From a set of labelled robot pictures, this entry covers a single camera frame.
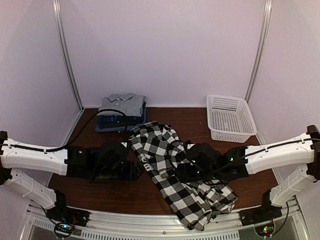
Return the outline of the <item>grey folded shirt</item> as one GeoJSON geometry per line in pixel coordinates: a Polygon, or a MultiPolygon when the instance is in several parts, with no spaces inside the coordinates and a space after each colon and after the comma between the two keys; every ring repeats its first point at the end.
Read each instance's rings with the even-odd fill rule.
{"type": "Polygon", "coordinates": [[[104,97],[99,111],[103,110],[98,116],[123,116],[120,111],[128,117],[140,117],[143,113],[143,105],[146,96],[134,93],[111,94],[104,97]]]}

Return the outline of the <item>aluminium frame post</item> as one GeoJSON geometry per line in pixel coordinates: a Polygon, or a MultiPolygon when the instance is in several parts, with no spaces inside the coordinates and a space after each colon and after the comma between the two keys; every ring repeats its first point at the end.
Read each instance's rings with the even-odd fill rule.
{"type": "Polygon", "coordinates": [[[255,55],[255,60],[253,64],[253,68],[250,75],[250,80],[248,84],[248,88],[245,95],[245,100],[248,103],[253,95],[254,87],[259,75],[259,70],[261,67],[262,59],[264,50],[266,47],[270,24],[271,24],[271,18],[272,18],[272,0],[265,0],[264,1],[264,8],[263,8],[263,15],[262,15],[262,22],[261,22],[261,28],[260,28],[260,35],[255,55]]]}
{"type": "Polygon", "coordinates": [[[66,35],[64,31],[63,16],[61,11],[61,3],[59,0],[53,0],[52,5],[53,5],[54,18],[56,22],[57,34],[58,34],[60,48],[62,52],[62,60],[64,62],[67,78],[70,84],[70,88],[71,88],[77,109],[79,111],[83,111],[84,107],[81,101],[80,93],[78,90],[74,71],[72,68],[70,54],[68,51],[68,45],[67,45],[66,35]]]}

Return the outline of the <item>right aluminium frame post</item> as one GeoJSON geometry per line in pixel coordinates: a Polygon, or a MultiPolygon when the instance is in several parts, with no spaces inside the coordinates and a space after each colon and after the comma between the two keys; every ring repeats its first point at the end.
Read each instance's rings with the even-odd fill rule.
{"type": "Polygon", "coordinates": [[[254,87],[259,75],[259,70],[261,67],[262,59],[264,50],[266,47],[270,24],[271,24],[271,18],[272,18],[272,0],[265,0],[264,1],[264,8],[263,8],[263,15],[262,15],[262,22],[261,22],[261,28],[260,28],[260,35],[255,55],[255,60],[253,64],[253,68],[250,75],[250,80],[248,84],[248,88],[245,95],[245,100],[248,103],[253,95],[254,87]]]}

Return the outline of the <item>left circuit board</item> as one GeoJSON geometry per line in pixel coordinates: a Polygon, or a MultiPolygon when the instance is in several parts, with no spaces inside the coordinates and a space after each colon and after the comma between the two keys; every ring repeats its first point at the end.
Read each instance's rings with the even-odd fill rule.
{"type": "Polygon", "coordinates": [[[53,232],[58,238],[68,238],[70,237],[75,228],[67,223],[59,222],[54,226],[53,232]]]}

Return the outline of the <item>dark folded shirt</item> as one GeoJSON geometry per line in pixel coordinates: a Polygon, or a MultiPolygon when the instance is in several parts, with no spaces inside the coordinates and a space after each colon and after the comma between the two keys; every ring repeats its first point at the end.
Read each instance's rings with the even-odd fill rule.
{"type": "Polygon", "coordinates": [[[100,128],[119,128],[119,127],[125,127],[125,126],[136,126],[136,125],[142,125],[144,124],[144,121],[116,121],[116,122],[103,122],[98,123],[97,125],[100,128]]]}

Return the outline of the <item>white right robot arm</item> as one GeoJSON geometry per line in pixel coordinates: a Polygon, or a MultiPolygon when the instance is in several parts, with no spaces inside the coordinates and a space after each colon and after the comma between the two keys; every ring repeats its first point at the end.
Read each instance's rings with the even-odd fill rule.
{"type": "Polygon", "coordinates": [[[247,145],[221,154],[207,143],[186,149],[186,163],[175,170],[182,183],[219,180],[231,182],[267,169],[298,164],[299,167],[262,197],[256,210],[259,220],[268,220],[303,188],[320,179],[320,131],[309,125],[305,133],[289,140],[266,145],[247,145]]]}

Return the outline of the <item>black white plaid shirt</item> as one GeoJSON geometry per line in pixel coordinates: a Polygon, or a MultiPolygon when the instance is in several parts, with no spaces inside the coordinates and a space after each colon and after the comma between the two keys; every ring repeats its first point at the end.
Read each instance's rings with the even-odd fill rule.
{"type": "Polygon", "coordinates": [[[182,183],[175,175],[186,163],[186,148],[170,125],[148,122],[130,131],[130,146],[162,197],[189,230],[203,231],[220,214],[229,214],[237,194],[218,180],[182,183]]]}

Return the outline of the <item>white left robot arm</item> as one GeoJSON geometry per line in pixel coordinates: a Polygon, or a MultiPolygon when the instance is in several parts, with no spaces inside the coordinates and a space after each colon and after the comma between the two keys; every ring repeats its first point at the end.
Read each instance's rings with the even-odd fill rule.
{"type": "Polygon", "coordinates": [[[90,213],[68,207],[64,193],[48,188],[24,173],[41,171],[68,178],[137,181],[143,169],[128,160],[126,142],[109,140],[100,147],[23,144],[0,133],[0,183],[38,203],[50,220],[86,226],[90,213]]]}

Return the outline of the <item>left aluminium frame post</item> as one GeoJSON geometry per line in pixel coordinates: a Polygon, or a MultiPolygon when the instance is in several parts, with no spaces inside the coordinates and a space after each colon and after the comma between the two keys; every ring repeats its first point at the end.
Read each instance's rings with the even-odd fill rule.
{"type": "Polygon", "coordinates": [[[59,0],[53,0],[52,5],[53,5],[54,18],[56,22],[57,34],[58,34],[60,48],[62,52],[62,60],[64,62],[67,78],[70,84],[70,88],[71,88],[77,109],[79,111],[83,111],[84,107],[81,101],[80,93],[78,90],[74,71],[72,68],[70,54],[68,51],[68,45],[67,45],[66,35],[64,31],[63,16],[61,11],[61,3],[59,0]]]}

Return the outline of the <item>blue white checked folded shirt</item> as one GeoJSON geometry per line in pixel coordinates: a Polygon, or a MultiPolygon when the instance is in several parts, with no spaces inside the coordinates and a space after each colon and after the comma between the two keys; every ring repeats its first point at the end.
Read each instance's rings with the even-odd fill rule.
{"type": "Polygon", "coordinates": [[[96,125],[95,131],[98,133],[112,133],[112,132],[128,132],[131,131],[135,126],[128,125],[120,127],[101,127],[99,124],[96,125]]]}

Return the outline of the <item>aluminium front rail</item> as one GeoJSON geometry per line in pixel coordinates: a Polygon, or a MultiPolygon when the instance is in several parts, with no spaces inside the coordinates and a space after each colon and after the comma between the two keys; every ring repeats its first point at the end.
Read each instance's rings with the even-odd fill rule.
{"type": "MultiPolygon", "coordinates": [[[[274,240],[308,240],[304,217],[293,198],[282,216],[272,221],[274,240]]],[[[187,230],[174,215],[138,215],[91,211],[85,227],[77,226],[70,240],[260,240],[266,223],[244,226],[240,210],[217,216],[204,231],[187,230]]]]}

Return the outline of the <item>circuit board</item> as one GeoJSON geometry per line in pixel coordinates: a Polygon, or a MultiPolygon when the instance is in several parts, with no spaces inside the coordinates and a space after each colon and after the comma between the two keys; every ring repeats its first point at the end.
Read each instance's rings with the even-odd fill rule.
{"type": "Polygon", "coordinates": [[[68,238],[70,237],[75,228],[67,223],[59,222],[54,226],[53,232],[58,238],[68,238]]]}
{"type": "Polygon", "coordinates": [[[275,225],[273,223],[256,225],[254,227],[255,233],[261,238],[268,238],[272,236],[275,231],[275,225]]]}

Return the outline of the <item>white plastic laundry basket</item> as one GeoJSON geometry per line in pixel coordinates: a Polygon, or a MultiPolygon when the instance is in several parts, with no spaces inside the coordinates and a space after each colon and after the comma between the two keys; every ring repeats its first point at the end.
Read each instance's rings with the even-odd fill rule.
{"type": "Polygon", "coordinates": [[[214,141],[245,143],[257,134],[246,100],[233,96],[206,96],[207,125],[214,141]]]}

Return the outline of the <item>right circuit board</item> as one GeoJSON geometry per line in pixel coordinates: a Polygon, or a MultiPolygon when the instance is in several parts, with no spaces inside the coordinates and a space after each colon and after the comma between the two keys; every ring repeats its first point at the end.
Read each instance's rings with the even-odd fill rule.
{"type": "Polygon", "coordinates": [[[256,225],[254,227],[255,233],[261,238],[268,238],[272,236],[275,231],[275,225],[273,223],[256,225]]]}

